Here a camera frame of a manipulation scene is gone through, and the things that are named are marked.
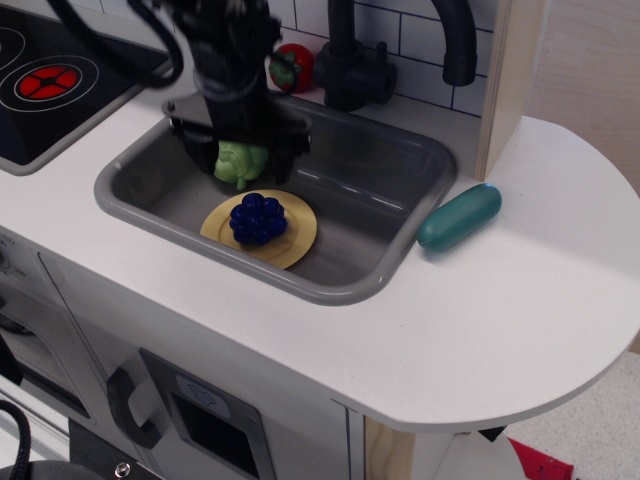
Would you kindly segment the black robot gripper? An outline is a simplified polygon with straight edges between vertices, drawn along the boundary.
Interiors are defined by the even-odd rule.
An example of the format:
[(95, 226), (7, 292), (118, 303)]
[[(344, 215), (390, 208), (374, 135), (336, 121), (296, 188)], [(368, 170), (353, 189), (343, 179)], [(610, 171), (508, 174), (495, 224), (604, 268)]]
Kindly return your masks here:
[(163, 112), (187, 155), (205, 174), (214, 173), (220, 140), (266, 148), (277, 184), (285, 183), (294, 161), (310, 151), (311, 121), (262, 82), (230, 95), (196, 91), (165, 101)]

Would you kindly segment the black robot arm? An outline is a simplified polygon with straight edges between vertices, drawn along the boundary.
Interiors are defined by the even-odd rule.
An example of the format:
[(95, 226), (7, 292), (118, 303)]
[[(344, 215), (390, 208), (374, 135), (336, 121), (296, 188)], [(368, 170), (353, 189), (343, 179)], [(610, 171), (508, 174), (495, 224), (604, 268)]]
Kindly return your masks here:
[(163, 111), (197, 167), (211, 174), (221, 141), (263, 147), (277, 183), (310, 149), (311, 124), (269, 92), (264, 62), (293, 64), (274, 49), (281, 23), (265, 1), (165, 1), (185, 36), (196, 93), (164, 103)]

